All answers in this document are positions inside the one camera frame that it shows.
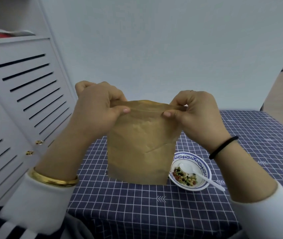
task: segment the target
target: fingernail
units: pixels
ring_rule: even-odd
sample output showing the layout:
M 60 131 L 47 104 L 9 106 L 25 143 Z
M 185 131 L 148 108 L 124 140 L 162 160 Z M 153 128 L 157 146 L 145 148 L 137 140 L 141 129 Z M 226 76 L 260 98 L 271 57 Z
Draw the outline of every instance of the fingernail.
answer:
M 170 116 L 171 116 L 171 113 L 170 113 L 170 112 L 163 112 L 163 115 L 164 115 L 165 117 L 170 117 Z
M 129 109 L 129 108 L 124 108 L 124 109 L 123 109 L 123 112 L 124 112 L 124 113 L 128 113 L 128 112 L 130 112 L 130 109 Z

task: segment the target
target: spoon handle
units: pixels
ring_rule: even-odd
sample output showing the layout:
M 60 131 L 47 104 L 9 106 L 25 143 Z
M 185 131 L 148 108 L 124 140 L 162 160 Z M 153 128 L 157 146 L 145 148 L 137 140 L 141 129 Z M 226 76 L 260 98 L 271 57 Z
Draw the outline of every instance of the spoon handle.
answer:
M 203 180 L 207 181 L 209 184 L 213 185 L 217 189 L 219 189 L 221 191 L 226 191 L 221 185 L 217 184 L 216 182 L 212 181 L 211 179 L 208 179 L 207 177 L 204 177 L 201 174 L 196 174 L 196 176 L 198 176 L 198 177 L 202 178 Z

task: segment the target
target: cabinet knob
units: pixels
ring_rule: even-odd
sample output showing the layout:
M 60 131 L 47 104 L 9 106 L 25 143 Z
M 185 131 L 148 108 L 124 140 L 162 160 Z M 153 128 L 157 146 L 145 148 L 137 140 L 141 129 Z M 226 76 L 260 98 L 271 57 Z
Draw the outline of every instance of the cabinet knob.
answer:
M 26 151 L 25 155 L 32 155 L 34 151 Z
M 36 145 L 42 145 L 43 143 L 44 143 L 43 140 L 37 140 L 37 141 L 35 142 Z

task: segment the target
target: black wristband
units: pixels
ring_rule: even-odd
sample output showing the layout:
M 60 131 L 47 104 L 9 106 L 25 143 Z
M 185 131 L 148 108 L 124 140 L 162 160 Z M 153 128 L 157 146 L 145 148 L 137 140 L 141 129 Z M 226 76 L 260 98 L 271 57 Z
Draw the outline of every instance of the black wristband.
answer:
M 235 137 L 231 137 L 230 139 L 228 139 L 227 141 L 225 141 L 223 144 L 220 145 L 220 147 L 218 147 L 213 153 L 210 154 L 209 159 L 214 159 L 215 156 L 217 156 L 217 154 L 224 149 L 229 143 L 233 142 L 234 140 L 239 139 L 238 136 Z

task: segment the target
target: kraft paper pouch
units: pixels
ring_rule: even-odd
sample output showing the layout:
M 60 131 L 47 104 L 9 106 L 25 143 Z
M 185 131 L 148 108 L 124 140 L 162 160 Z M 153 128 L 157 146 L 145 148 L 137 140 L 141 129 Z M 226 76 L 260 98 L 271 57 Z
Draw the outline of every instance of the kraft paper pouch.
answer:
M 120 116 L 107 135 L 108 176 L 134 184 L 167 184 L 182 129 L 162 113 L 187 107 L 147 100 L 111 102 L 111 107 L 116 105 L 127 106 L 131 112 Z

